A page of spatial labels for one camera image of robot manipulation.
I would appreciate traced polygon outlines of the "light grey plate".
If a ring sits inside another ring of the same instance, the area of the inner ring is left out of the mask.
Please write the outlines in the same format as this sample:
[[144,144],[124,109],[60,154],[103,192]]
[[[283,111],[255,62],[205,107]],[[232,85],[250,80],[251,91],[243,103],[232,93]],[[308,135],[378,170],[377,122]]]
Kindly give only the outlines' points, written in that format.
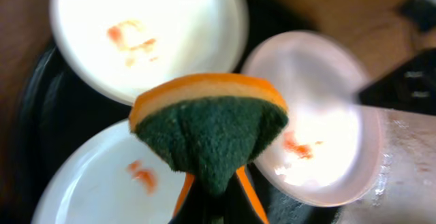
[[94,135],[54,175],[33,223],[169,223],[185,174],[173,172],[120,121]]

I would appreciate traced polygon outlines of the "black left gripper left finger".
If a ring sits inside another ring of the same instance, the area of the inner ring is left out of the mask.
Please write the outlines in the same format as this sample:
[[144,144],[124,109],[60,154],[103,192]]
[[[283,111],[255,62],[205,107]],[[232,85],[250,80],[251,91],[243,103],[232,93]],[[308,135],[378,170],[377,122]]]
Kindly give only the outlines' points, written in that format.
[[169,224],[213,224],[218,222],[215,201],[193,175],[186,173],[185,181]]

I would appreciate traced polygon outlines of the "orange green scrub sponge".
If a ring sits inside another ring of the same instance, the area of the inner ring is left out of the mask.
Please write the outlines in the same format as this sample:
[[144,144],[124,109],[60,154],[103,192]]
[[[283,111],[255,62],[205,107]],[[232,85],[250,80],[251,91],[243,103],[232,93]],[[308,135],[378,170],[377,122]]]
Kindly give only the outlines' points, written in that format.
[[171,170],[193,174],[215,196],[287,123],[287,103],[271,83],[229,73],[161,84],[138,96],[129,114],[132,133]]

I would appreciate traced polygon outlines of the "black round tray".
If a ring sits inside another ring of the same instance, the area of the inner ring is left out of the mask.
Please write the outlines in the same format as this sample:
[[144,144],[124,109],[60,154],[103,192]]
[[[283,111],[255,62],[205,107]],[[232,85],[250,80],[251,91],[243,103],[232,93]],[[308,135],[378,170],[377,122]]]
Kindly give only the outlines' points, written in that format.
[[[243,57],[261,41],[315,25],[276,0],[247,0],[249,37]],[[34,210],[48,181],[85,140],[127,117],[128,107],[94,91],[66,64],[55,43],[37,62],[25,91],[16,132],[21,180]]]

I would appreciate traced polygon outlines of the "pink plate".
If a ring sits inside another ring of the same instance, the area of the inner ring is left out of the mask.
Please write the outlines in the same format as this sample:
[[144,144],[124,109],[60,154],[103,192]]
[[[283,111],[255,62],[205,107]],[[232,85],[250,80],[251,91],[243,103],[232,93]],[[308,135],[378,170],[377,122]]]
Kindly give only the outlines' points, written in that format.
[[282,193],[312,206],[356,201],[382,162],[385,116],[365,107],[369,81],[358,60],[325,35],[290,31],[259,44],[242,72],[271,82],[286,100],[289,123],[255,160]]

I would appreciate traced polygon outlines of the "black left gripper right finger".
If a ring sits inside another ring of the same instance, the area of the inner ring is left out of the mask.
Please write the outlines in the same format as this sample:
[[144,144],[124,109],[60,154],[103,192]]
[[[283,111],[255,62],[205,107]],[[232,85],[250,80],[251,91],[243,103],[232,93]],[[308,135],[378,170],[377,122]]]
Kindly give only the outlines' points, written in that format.
[[225,193],[224,224],[269,224],[247,166],[238,168]]

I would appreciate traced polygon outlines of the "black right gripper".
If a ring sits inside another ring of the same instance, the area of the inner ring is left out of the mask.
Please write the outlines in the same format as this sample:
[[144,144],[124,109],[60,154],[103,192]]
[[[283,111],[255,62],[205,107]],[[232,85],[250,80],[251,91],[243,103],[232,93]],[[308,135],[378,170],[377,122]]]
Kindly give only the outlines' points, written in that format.
[[365,106],[435,115],[435,49],[418,53],[358,93]]

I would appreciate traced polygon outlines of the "cream white plate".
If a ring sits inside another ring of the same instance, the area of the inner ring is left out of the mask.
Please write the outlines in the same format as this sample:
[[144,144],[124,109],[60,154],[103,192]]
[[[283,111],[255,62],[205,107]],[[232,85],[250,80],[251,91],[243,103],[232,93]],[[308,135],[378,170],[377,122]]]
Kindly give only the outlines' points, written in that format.
[[173,78],[235,70],[246,0],[50,0],[54,40],[90,87],[131,105]]

